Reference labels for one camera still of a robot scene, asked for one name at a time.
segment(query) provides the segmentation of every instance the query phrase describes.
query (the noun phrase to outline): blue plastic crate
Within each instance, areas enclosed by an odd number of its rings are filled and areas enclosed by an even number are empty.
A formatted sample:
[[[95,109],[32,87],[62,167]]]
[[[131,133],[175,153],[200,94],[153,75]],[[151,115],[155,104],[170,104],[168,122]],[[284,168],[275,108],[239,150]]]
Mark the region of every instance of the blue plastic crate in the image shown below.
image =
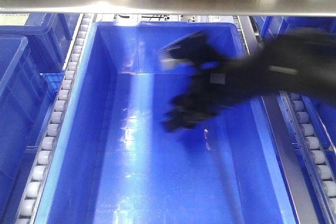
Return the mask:
[[[296,156],[298,158],[299,165],[300,165],[303,177],[305,178],[306,187],[307,187],[307,190],[309,192],[311,201],[313,203],[313,206],[314,206],[314,209],[315,209],[315,213],[316,213],[316,215],[318,217],[319,223],[320,224],[327,224],[326,221],[325,221],[325,219],[324,219],[324,217],[323,217],[323,212],[321,210],[321,206],[319,204],[319,201],[317,199],[316,193],[314,191],[314,187],[312,185],[311,178],[310,178],[309,173],[307,171],[307,167],[306,167],[304,158],[302,156],[301,150],[296,149],[295,153],[296,153]]]
[[[264,36],[266,28],[268,26],[269,16],[254,16],[253,17],[258,28],[260,36]]]
[[[0,216],[48,89],[23,36],[0,36]]]
[[[335,153],[333,151],[325,151],[325,154],[327,156],[327,159],[329,161],[329,164],[331,166],[331,169],[333,171],[333,173],[336,173],[336,156]]]
[[[335,18],[333,17],[268,17],[265,23],[266,27],[263,27],[263,36],[268,41],[297,27],[312,27],[332,31],[335,26],[334,21]]]
[[[41,73],[61,72],[79,14],[32,13],[24,25],[0,25],[0,34],[28,38]]]
[[[64,71],[62,71],[61,73],[44,73],[43,74],[43,77],[48,82],[48,86],[49,86],[48,95],[52,100],[54,100],[56,97],[56,94],[61,85],[63,76],[64,76]]]
[[[336,144],[336,108],[313,98],[307,100],[314,107],[318,120],[323,124],[323,130],[328,132],[330,139]]]
[[[192,68],[164,71],[157,51],[200,30],[244,53],[233,24],[93,25],[35,224],[295,222],[260,100],[193,130],[161,125]]]
[[[16,211],[24,192],[27,179],[32,168],[36,153],[24,153],[19,171],[13,183],[6,208],[0,218],[1,224],[15,223]]]

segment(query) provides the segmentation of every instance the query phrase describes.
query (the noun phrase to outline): blue plastic bin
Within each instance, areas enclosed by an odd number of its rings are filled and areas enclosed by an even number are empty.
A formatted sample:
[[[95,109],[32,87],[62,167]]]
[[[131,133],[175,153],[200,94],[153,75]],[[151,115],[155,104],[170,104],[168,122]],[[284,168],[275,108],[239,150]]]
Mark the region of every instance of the blue plastic bin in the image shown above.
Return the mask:
[[[313,98],[308,100],[311,101],[310,104],[316,110],[318,119],[328,131],[330,139],[336,144],[336,108]]]
[[[26,36],[38,71],[61,72],[78,17],[79,14],[32,13],[25,25],[0,25],[0,34]]]
[[[0,216],[48,89],[23,36],[0,36]]]
[[[15,222],[16,211],[36,156],[36,150],[38,149],[40,141],[44,137],[44,132],[53,111],[54,100],[63,78],[63,74],[64,72],[43,74],[44,79],[48,83],[47,95],[45,95],[44,101],[40,107],[40,112],[35,120],[32,137],[27,143],[27,148],[23,154],[23,159],[13,183],[6,208],[2,214],[2,218],[0,218],[0,224]]]
[[[266,41],[276,38],[297,27],[312,27],[321,30],[332,31],[335,18],[332,17],[268,17],[264,27],[264,39]]]
[[[55,99],[56,94],[58,92],[58,89],[60,87],[60,84],[62,82],[64,76],[64,71],[61,73],[44,73],[43,77],[48,82],[49,89],[48,89],[48,95],[52,100]]]
[[[258,99],[167,133],[169,101],[191,67],[157,51],[203,30],[243,54],[226,23],[95,23],[81,58],[35,224],[294,223]]]
[[[326,221],[323,217],[323,212],[321,210],[319,201],[317,199],[314,187],[311,183],[311,178],[310,178],[309,173],[307,171],[307,167],[306,167],[306,164],[305,164],[305,161],[304,161],[304,157],[302,156],[302,152],[301,152],[300,149],[295,149],[295,153],[296,153],[296,156],[297,156],[298,161],[299,161],[299,165],[300,165],[300,168],[301,168],[301,171],[302,171],[302,175],[305,178],[306,187],[307,187],[307,190],[309,192],[310,198],[312,200],[312,203],[313,203],[313,206],[314,206],[314,209],[315,209],[315,213],[318,217],[319,223],[325,223],[326,224]]]
[[[256,26],[258,28],[260,36],[264,36],[268,21],[271,17],[269,16],[254,16],[253,19],[255,20]]]

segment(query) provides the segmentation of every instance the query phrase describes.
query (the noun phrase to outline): bin floor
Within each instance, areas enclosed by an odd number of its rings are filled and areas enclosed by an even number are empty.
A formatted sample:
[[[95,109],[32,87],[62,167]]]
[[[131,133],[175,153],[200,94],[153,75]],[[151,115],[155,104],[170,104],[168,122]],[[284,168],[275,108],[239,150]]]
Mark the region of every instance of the bin floor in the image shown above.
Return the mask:
[[[119,74],[114,81],[87,222],[242,223],[223,116],[192,131],[167,133],[161,125],[188,75]]]

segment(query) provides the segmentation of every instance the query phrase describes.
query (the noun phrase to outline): white roller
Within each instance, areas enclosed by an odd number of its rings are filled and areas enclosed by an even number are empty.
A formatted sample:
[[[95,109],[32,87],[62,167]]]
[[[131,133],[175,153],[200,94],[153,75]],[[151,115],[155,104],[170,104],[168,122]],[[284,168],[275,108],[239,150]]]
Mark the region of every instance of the white roller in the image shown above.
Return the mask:
[[[58,99],[59,99],[59,100],[66,101],[66,100],[68,99],[68,95],[69,95],[69,90],[61,89],[61,90],[58,92]]]
[[[82,19],[82,24],[83,25],[88,25],[90,23],[90,18],[83,18]]]
[[[59,124],[50,123],[47,127],[48,136],[57,136],[58,126]]]
[[[80,57],[80,54],[71,54],[70,60],[74,61],[74,62],[78,62],[79,61],[79,57]]]
[[[304,136],[313,136],[314,135],[313,125],[311,125],[310,123],[301,124],[300,129],[301,129]]]
[[[75,71],[77,69],[77,62],[71,61],[68,63],[68,70]]]
[[[84,39],[82,38],[77,38],[76,39],[76,43],[75,43],[76,46],[83,46],[84,45]]]
[[[72,51],[75,53],[75,54],[80,54],[82,52],[82,48],[81,46],[74,46],[72,48]]]
[[[29,224],[30,219],[17,219],[15,224]]]
[[[30,182],[27,186],[27,197],[37,198],[40,187],[40,182]]]
[[[322,179],[330,179],[331,178],[331,169],[328,165],[318,165],[317,172]]]
[[[33,180],[43,180],[45,171],[46,171],[45,165],[35,166],[32,174]]]
[[[71,80],[63,80],[63,82],[62,82],[62,89],[70,90],[71,83],[72,83]]]
[[[336,196],[336,183],[334,181],[323,181],[323,188],[329,197]]]
[[[79,31],[77,34],[77,38],[85,39],[86,31]]]
[[[299,123],[309,123],[309,115],[305,111],[296,112],[296,118]]]
[[[292,101],[292,105],[295,112],[303,111],[305,107],[302,101]]]
[[[319,139],[315,136],[307,136],[306,142],[311,150],[316,150],[320,148]]]
[[[329,204],[333,212],[336,212],[336,198],[330,198]]]
[[[55,138],[52,136],[45,136],[42,140],[42,149],[50,151],[54,145]]]
[[[300,99],[300,95],[299,94],[296,94],[296,93],[290,93],[289,94],[289,97],[292,101],[295,101],[295,100],[299,100]]]
[[[62,115],[63,115],[63,112],[60,112],[60,111],[54,111],[54,112],[51,114],[51,123],[60,124],[60,123],[61,123]]]
[[[34,199],[25,199],[21,204],[20,214],[22,216],[32,216],[35,202]]]
[[[67,70],[67,71],[65,71],[65,79],[66,80],[73,80],[74,79],[74,77],[75,77],[75,72],[74,71],[72,71],[72,70]]]
[[[64,108],[65,108],[65,101],[57,100],[55,102],[55,110],[56,111],[64,111]]]
[[[324,156],[323,151],[320,150],[315,150],[315,151],[310,151],[312,158],[317,165],[321,165],[326,161],[326,157]]]
[[[83,15],[83,18],[91,18],[92,17],[92,13],[85,13]]]
[[[88,29],[89,29],[88,25],[80,25],[80,28],[79,28],[80,31],[88,31]]]
[[[40,151],[38,153],[37,162],[40,165],[48,164],[49,163],[50,152],[51,151]]]

